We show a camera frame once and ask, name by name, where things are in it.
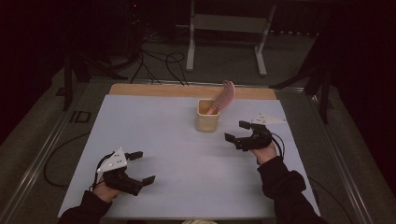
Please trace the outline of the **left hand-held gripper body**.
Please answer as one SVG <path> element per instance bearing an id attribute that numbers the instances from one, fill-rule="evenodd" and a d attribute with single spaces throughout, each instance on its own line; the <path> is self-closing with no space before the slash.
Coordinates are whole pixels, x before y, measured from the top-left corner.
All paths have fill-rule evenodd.
<path id="1" fill-rule="evenodd" d="M 98 163 L 97 174 L 102 177 L 99 183 L 105 182 L 112 189 L 125 192 L 136 196 L 142 189 L 143 184 L 130 178 L 126 173 L 128 160 L 125 158 L 125 152 L 120 148 L 113 153 L 104 156 Z"/>

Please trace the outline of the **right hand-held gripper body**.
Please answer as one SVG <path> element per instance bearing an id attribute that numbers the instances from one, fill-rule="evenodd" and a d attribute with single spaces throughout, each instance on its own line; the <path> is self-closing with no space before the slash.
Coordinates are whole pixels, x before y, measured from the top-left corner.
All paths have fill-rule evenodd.
<path id="1" fill-rule="evenodd" d="M 285 123 L 284 119 L 279 119 L 271 117 L 264 114 L 259 114 L 256 116 L 251 123 L 252 135 L 248 137 L 235 137 L 235 147 L 237 149 L 242 149 L 243 151 L 248 151 L 251 149 L 260 149 L 268 147 L 271 143 L 276 145 L 279 152 L 285 151 L 285 145 L 282 138 L 276 134 L 272 133 L 268 128 L 268 124 L 281 124 Z"/>

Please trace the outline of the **beige square cup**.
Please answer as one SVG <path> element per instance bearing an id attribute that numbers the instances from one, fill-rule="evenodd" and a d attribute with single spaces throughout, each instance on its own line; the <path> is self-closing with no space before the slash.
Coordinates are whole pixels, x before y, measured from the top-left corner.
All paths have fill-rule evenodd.
<path id="1" fill-rule="evenodd" d="M 213 133 L 218 127 L 219 111 L 212 109 L 212 101 L 199 99 L 196 108 L 195 129 L 198 132 Z"/>

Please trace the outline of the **pink hairbrush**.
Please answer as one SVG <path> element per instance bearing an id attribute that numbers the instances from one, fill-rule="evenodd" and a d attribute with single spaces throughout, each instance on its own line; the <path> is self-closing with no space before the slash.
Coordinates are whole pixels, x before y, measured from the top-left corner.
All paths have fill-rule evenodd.
<path id="1" fill-rule="evenodd" d="M 223 81 L 223 89 L 221 93 L 213 100 L 213 103 L 206 112 L 207 115 L 213 115 L 225 109 L 234 99 L 235 86 L 229 80 Z"/>

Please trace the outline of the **person's right hand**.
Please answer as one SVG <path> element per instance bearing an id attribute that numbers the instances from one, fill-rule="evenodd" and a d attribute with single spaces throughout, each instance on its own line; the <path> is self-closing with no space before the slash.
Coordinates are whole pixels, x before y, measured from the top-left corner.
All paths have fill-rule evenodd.
<path id="1" fill-rule="evenodd" d="M 256 157 L 257 163 L 262 165 L 276 157 L 276 146 L 271 143 L 268 147 L 251 149 L 251 152 Z"/>

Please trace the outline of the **person's left hand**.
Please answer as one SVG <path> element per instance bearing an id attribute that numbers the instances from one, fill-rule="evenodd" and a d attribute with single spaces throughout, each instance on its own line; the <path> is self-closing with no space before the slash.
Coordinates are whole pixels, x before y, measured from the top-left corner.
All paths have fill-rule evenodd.
<path id="1" fill-rule="evenodd" d="M 112 189 L 102 182 L 94 188 L 93 193 L 102 201 L 111 203 L 120 194 L 120 191 Z"/>

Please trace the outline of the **white table cover sheet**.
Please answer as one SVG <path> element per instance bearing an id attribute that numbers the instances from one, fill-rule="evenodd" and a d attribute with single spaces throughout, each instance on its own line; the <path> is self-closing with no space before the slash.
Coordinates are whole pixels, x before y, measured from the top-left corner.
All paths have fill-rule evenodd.
<path id="1" fill-rule="evenodd" d="M 268 116 L 268 128 L 283 140 L 284 162 L 304 171 L 283 107 L 278 100 L 234 100 L 219 116 L 213 133 L 196 130 L 197 99 L 108 95 L 105 97 L 61 208 L 79 204 L 96 166 L 119 148 L 142 152 L 128 176 L 153 184 L 136 196 L 122 193 L 109 218 L 119 219 L 262 219 L 274 216 L 274 203 L 262 193 L 254 155 L 226 142 L 224 135 L 249 136 L 241 120 Z"/>

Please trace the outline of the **pale rounded thing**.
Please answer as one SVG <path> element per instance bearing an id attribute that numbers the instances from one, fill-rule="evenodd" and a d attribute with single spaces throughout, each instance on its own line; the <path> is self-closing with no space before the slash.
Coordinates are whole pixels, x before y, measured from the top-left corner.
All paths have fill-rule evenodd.
<path id="1" fill-rule="evenodd" d="M 181 224 L 219 224 L 213 220 L 191 219 L 185 220 Z"/>

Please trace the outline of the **grey metal stand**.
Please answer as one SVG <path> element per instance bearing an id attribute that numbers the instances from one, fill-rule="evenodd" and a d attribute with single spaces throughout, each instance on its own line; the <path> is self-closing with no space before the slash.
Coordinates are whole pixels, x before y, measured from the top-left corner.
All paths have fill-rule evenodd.
<path id="1" fill-rule="evenodd" d="M 276 5 L 271 5 L 265 18 L 238 17 L 225 15 L 199 14 L 195 12 L 195 0 L 191 0 L 190 14 L 190 38 L 187 52 L 186 70 L 193 70 L 195 56 L 195 31 L 209 30 L 222 32 L 261 34 L 261 42 L 254 47 L 259 75 L 265 77 L 267 70 L 263 58 L 263 50 L 266 39 L 270 33 Z"/>

